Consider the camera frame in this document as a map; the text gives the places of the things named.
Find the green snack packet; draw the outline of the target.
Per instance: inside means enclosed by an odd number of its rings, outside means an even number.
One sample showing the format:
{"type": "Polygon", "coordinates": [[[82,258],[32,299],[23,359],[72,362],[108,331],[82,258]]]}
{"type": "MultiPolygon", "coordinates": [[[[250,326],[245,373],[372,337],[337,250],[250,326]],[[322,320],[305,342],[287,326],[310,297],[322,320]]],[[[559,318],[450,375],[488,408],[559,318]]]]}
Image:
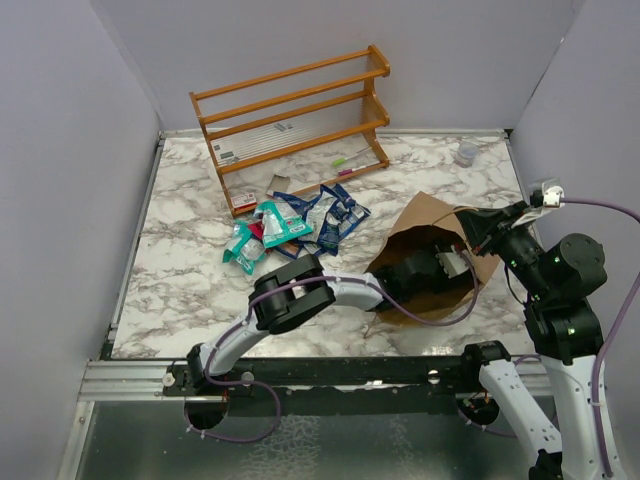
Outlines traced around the green snack packet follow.
{"type": "Polygon", "coordinates": [[[313,232],[313,228],[302,216],[282,200],[260,203],[254,210],[253,216],[262,224],[262,242],[266,249],[313,232]]]}

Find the blue Burts chips bag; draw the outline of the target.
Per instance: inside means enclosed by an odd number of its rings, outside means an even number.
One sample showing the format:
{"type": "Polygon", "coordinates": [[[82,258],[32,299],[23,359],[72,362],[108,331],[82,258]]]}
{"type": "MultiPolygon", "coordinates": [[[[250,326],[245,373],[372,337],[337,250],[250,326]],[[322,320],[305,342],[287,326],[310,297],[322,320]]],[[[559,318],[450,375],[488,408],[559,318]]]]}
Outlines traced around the blue Burts chips bag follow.
{"type": "MultiPolygon", "coordinates": [[[[289,193],[275,192],[274,198],[277,200],[282,200],[289,204],[292,209],[303,219],[305,219],[306,212],[311,207],[309,201],[303,200],[302,198],[289,193]]],[[[284,255],[289,259],[296,259],[302,252],[302,249],[302,243],[298,240],[290,240],[273,248],[274,251],[284,255]]]]}

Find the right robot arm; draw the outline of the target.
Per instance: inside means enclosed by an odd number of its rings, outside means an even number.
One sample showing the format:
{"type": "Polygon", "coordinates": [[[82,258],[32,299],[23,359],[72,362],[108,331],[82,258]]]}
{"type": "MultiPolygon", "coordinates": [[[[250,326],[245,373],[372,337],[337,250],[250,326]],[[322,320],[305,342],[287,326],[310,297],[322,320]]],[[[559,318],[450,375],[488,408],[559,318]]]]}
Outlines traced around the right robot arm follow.
{"type": "Polygon", "coordinates": [[[607,280],[604,249],[572,233],[544,250],[528,230],[541,215],[519,202],[456,217],[472,252],[498,256],[526,289],[525,326],[557,418],[547,417],[498,341],[467,346],[459,378],[497,403],[526,453],[529,478],[625,479],[606,404],[604,356],[611,339],[587,300],[607,280]]]}

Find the teal snack packet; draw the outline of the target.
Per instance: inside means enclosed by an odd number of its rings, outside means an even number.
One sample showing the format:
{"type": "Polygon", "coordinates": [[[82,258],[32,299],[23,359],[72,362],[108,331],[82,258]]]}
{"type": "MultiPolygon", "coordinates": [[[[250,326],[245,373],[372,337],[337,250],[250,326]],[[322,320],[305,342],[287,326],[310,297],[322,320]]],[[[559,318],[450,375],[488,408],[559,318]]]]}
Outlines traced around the teal snack packet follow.
{"type": "Polygon", "coordinates": [[[256,265],[266,257],[266,248],[243,221],[234,224],[232,236],[226,243],[222,262],[235,262],[245,274],[252,275],[256,265]]]}

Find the red snack packet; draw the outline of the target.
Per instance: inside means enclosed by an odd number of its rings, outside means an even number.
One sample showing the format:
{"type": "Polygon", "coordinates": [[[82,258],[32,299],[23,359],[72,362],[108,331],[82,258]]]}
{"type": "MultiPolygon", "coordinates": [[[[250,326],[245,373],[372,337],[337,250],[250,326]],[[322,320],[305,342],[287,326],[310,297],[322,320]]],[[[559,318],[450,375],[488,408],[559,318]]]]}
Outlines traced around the red snack packet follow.
{"type": "Polygon", "coordinates": [[[251,234],[256,237],[258,240],[263,239],[264,235],[264,227],[261,222],[254,222],[247,225],[247,228],[251,232],[251,234]]]}

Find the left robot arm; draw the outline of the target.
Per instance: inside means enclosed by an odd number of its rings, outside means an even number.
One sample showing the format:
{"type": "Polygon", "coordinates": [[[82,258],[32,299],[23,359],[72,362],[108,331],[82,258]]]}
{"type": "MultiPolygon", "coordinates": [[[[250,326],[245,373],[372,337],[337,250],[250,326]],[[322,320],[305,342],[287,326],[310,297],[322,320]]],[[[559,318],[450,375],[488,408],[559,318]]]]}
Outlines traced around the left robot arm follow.
{"type": "Polygon", "coordinates": [[[449,281],[445,267],[430,251],[371,273],[342,274],[305,256],[259,278],[248,305],[223,333],[187,354],[186,382],[195,392],[214,392],[220,380],[257,343],[290,332],[334,306],[383,312],[418,295],[439,292],[449,281]]]}

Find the brown paper bag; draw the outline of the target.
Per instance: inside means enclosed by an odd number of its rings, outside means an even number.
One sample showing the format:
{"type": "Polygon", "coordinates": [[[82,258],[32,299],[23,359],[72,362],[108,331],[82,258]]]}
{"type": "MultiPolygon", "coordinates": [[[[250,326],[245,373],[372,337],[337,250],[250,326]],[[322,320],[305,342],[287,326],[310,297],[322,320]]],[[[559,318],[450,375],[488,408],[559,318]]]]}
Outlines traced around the brown paper bag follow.
{"type": "Polygon", "coordinates": [[[493,276],[499,259],[477,256],[454,208],[417,193],[389,231],[366,271],[397,301],[375,309],[382,321],[408,325],[418,320],[444,323],[469,305],[493,276]]]}

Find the blue white snack bag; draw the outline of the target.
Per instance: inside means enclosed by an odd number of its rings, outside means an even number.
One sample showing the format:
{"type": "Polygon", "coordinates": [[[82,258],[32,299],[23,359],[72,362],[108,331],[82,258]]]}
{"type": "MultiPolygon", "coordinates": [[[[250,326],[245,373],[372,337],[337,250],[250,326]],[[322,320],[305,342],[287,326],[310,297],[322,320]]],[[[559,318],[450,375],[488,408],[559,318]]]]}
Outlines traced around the blue white snack bag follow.
{"type": "Polygon", "coordinates": [[[320,194],[309,202],[303,220],[312,231],[298,241],[316,256],[337,256],[340,243],[371,215],[341,184],[322,185],[320,194]]]}

